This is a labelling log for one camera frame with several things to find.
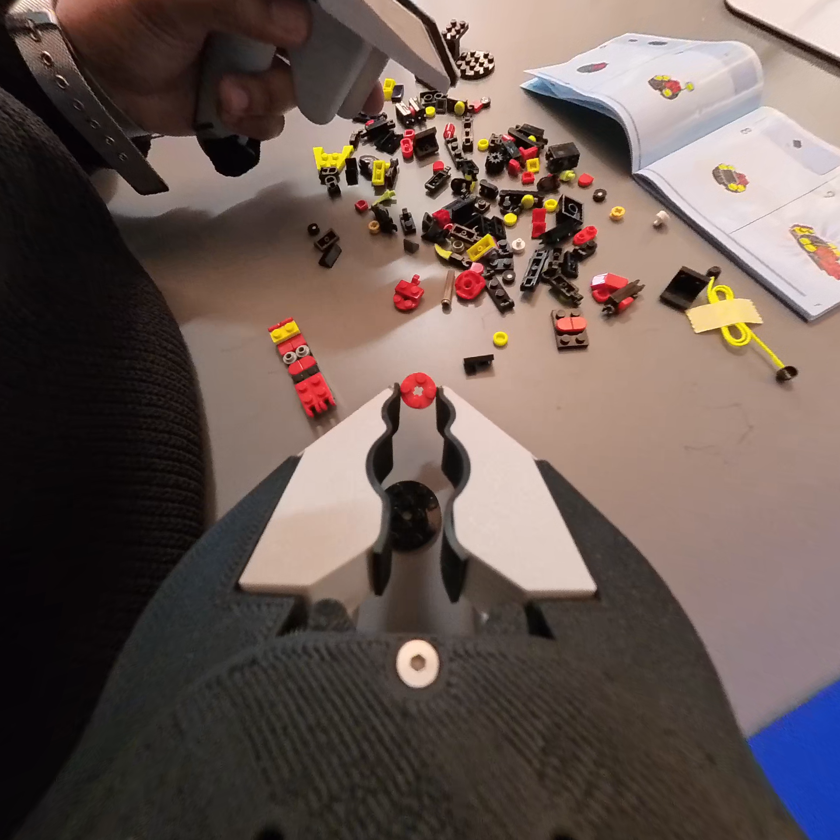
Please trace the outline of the black plate with red tile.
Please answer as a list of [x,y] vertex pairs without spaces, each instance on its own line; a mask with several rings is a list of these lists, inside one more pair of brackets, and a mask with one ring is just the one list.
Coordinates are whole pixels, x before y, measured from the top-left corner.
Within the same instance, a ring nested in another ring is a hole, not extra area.
[[550,320],[557,351],[589,347],[587,320],[581,310],[556,308],[550,312]]

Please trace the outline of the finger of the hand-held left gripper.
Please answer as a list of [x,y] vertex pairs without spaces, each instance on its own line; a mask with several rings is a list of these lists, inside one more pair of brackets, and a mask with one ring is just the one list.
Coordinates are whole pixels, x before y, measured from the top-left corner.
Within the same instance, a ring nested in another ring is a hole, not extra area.
[[322,10],[429,87],[446,91],[459,78],[436,22],[409,1],[321,1]]

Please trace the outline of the pile of lego pieces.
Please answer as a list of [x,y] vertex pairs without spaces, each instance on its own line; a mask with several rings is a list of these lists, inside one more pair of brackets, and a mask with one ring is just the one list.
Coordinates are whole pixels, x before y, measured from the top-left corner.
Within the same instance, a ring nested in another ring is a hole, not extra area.
[[359,112],[340,151],[312,149],[328,196],[368,182],[374,197],[354,208],[370,215],[371,235],[401,233],[408,254],[423,241],[457,275],[480,273],[482,293],[501,312],[515,306],[508,292],[517,281],[515,256],[532,242],[520,291],[529,295],[546,284],[579,306],[576,281],[581,262],[596,252],[597,228],[584,225],[584,205],[562,192],[565,185],[593,184],[578,172],[576,143],[551,143],[530,122],[477,138],[475,118],[490,108],[488,97],[469,100],[421,86],[409,98],[392,78],[383,88],[393,113]]

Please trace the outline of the blue plastic bin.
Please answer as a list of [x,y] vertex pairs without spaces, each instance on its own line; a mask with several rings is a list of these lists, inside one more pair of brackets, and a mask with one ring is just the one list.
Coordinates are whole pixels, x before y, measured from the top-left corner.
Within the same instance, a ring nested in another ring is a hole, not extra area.
[[753,734],[749,746],[811,839],[839,838],[839,683]]

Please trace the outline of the black lego slope brick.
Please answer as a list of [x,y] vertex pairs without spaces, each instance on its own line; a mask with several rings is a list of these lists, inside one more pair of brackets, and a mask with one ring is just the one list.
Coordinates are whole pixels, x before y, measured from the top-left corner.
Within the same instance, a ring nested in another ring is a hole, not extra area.
[[679,312],[686,312],[695,304],[699,294],[708,287],[710,277],[687,266],[680,267],[666,288],[660,293],[659,301]]

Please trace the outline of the instruction booklet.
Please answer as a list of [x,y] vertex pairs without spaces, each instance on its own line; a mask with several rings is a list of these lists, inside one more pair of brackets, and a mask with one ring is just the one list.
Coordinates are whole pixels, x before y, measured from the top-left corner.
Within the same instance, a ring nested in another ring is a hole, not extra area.
[[838,310],[838,148],[762,105],[752,48],[629,33],[527,74],[617,121],[633,176],[804,320]]

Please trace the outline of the red black lego claw assembly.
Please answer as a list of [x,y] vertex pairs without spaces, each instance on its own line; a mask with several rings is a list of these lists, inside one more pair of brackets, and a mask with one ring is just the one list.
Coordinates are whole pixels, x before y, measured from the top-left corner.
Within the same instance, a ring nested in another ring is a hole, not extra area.
[[602,306],[602,315],[612,319],[629,309],[645,289],[640,280],[630,280],[613,272],[594,276],[591,280],[593,300]]

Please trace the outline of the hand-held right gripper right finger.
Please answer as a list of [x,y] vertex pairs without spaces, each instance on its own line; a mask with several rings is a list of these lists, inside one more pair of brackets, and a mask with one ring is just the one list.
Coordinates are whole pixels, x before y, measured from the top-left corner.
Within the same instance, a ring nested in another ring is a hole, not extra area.
[[436,396],[443,513],[440,570],[457,603],[590,599],[596,584],[541,462],[448,387]]

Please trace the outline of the white tray with disc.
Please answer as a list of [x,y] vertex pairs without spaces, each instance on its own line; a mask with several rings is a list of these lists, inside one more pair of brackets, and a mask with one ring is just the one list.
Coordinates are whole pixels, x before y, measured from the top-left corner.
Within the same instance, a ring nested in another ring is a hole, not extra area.
[[839,1],[725,1],[733,14],[839,64]]

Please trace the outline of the person's left forearm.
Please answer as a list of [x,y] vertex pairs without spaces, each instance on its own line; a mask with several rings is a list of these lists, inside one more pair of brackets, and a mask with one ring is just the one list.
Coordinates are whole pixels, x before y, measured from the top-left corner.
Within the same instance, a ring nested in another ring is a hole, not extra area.
[[62,837],[53,793],[145,608],[202,533],[191,356],[91,180],[153,137],[56,15],[2,2],[2,838]]

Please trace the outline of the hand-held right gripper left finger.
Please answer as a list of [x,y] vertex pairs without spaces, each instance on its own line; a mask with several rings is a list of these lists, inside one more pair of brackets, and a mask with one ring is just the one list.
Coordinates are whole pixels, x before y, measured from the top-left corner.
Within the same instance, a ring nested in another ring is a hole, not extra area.
[[392,439],[401,395],[392,385],[299,456],[238,584],[306,602],[363,602],[391,577]]

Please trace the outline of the person's left hand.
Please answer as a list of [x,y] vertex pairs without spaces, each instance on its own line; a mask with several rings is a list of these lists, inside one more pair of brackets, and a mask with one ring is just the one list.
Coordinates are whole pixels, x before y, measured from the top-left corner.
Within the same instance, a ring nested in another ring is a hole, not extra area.
[[310,8],[298,1],[63,1],[56,15],[81,64],[142,130],[194,133],[205,41],[242,35],[302,46]]

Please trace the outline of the red yellow lego assembly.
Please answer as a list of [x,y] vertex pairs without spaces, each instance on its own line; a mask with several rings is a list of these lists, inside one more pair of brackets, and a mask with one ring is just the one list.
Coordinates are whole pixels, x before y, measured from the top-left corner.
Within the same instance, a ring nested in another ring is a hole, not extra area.
[[268,327],[276,352],[284,364],[304,413],[318,417],[336,406],[309,341],[294,318],[286,318]]

